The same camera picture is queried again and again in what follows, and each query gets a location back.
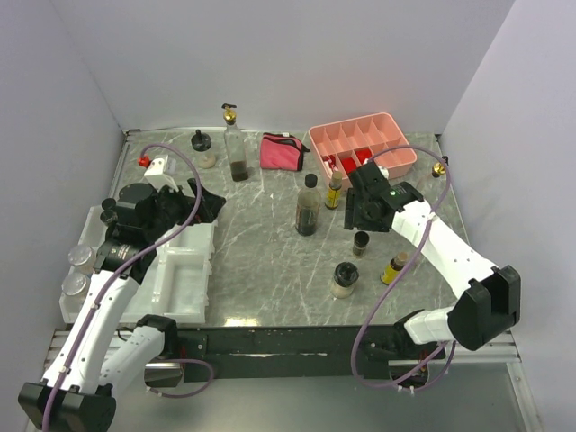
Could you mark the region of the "spice jar red label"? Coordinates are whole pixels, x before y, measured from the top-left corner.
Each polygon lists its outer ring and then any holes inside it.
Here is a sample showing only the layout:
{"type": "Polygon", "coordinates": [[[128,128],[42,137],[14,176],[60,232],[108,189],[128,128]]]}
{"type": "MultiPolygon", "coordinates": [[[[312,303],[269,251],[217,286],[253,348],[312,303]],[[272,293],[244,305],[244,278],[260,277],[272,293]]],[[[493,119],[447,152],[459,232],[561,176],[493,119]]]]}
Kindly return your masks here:
{"type": "Polygon", "coordinates": [[[116,200],[113,198],[106,198],[102,201],[101,207],[104,211],[112,211],[115,208],[116,200]]]}

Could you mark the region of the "spice jar black lid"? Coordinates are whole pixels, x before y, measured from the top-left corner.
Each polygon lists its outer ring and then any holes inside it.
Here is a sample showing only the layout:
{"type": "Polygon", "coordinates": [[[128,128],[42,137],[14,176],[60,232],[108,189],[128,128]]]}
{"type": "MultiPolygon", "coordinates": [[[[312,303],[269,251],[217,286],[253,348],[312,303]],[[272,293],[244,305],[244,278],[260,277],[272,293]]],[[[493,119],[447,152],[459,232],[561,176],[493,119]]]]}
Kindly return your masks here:
{"type": "Polygon", "coordinates": [[[104,210],[100,214],[100,221],[106,226],[109,227],[117,221],[118,217],[115,211],[113,210],[104,210]]]}

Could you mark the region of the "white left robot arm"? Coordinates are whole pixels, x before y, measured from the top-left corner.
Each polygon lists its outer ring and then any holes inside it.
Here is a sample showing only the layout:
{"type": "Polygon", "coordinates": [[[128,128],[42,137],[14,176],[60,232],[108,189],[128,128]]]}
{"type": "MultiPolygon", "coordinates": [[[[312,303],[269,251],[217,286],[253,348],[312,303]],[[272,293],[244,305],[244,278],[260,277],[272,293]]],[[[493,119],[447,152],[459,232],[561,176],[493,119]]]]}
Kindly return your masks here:
{"type": "Polygon", "coordinates": [[[190,196],[179,186],[136,183],[103,200],[100,219],[107,230],[81,311],[41,380],[25,383],[18,395],[38,430],[108,430],[120,393],[146,363],[167,362],[182,353],[176,321],[148,314],[113,356],[106,354],[158,247],[188,227],[216,221],[226,203],[195,179],[187,183],[190,196]]]}

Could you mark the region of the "small yellow label bottle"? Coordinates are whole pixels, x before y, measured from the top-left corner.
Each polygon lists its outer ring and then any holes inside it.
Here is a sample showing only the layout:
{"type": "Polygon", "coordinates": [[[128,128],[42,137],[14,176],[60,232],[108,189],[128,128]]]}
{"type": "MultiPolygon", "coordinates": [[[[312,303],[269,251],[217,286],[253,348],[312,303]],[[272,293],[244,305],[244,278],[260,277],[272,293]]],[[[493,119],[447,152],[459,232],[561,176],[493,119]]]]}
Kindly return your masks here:
{"type": "Polygon", "coordinates": [[[409,255],[406,252],[400,252],[393,257],[381,274],[381,282],[385,285],[390,285],[407,264],[408,260],[409,255]]]}

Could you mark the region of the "small dark spice jar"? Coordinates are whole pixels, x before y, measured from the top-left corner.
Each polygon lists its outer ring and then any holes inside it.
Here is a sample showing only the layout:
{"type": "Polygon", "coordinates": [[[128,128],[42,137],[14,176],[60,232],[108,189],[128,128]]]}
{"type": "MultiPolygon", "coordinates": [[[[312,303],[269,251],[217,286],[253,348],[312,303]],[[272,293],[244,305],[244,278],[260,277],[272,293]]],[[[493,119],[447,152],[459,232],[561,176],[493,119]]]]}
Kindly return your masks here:
{"type": "Polygon", "coordinates": [[[352,252],[355,257],[362,257],[365,254],[367,245],[370,241],[370,236],[365,231],[358,231],[354,235],[354,243],[352,252]]]}

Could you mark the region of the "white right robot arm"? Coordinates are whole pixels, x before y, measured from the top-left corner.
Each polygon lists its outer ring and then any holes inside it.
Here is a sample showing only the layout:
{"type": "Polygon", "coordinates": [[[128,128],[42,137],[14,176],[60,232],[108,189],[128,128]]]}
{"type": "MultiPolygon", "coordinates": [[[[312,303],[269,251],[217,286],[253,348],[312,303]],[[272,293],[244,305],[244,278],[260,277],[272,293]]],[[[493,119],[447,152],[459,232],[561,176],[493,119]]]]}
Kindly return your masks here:
{"type": "Polygon", "coordinates": [[[390,184],[374,162],[353,171],[350,182],[346,229],[396,232],[444,277],[456,298],[450,307],[417,310],[395,323],[400,356],[414,358],[426,344],[445,341],[476,351],[518,324],[521,277],[513,266],[481,256],[412,184],[390,184]]]}

